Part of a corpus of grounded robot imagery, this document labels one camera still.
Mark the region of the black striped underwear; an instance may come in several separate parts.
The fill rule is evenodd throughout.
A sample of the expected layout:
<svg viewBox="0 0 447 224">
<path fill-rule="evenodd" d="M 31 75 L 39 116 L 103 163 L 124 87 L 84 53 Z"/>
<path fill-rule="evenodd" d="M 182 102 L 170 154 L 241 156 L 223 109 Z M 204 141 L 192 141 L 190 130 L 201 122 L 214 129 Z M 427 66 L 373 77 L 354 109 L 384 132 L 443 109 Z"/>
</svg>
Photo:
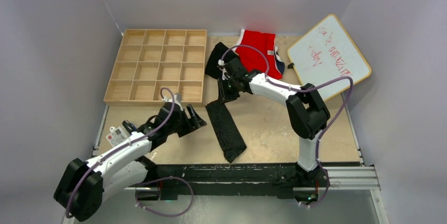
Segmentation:
<svg viewBox="0 0 447 224">
<path fill-rule="evenodd" d="M 247 148 L 229 110 L 219 100 L 205 106 L 224 158 L 234 162 Z"/>
</svg>

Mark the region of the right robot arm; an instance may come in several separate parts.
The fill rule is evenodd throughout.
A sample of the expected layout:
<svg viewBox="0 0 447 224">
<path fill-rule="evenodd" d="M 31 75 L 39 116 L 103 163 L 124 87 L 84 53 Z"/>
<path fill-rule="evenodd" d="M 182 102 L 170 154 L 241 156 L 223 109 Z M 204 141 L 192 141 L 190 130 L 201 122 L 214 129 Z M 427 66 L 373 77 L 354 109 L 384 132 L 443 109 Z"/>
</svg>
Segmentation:
<svg viewBox="0 0 447 224">
<path fill-rule="evenodd" d="M 222 70 L 218 90 L 223 103 L 238 99 L 240 93 L 244 92 L 263 96 L 286 107 L 291 127 L 300 140 L 297 159 L 300 168 L 296 171 L 296 179 L 304 186 L 315 181 L 315 169 L 318 166 L 317 138 L 331 117 L 315 87 L 312 84 L 287 84 L 259 70 L 249 72 L 239 59 L 229 62 L 219 60 L 218 68 Z"/>
</svg>

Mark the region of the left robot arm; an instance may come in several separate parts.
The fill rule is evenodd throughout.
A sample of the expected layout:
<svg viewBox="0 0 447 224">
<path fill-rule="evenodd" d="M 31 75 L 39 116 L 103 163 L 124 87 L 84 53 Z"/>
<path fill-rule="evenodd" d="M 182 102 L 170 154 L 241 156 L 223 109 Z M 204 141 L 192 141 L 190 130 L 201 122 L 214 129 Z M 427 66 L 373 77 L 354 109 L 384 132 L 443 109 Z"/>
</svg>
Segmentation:
<svg viewBox="0 0 447 224">
<path fill-rule="evenodd" d="M 92 217 L 102 202 L 134 184 L 145 187 L 158 182 L 156 165 L 145 155 L 167 141 L 185 136 L 207 123 L 191 105 L 168 101 L 130 136 L 109 151 L 82 161 L 72 160 L 60 179 L 53 198 L 78 221 Z"/>
</svg>

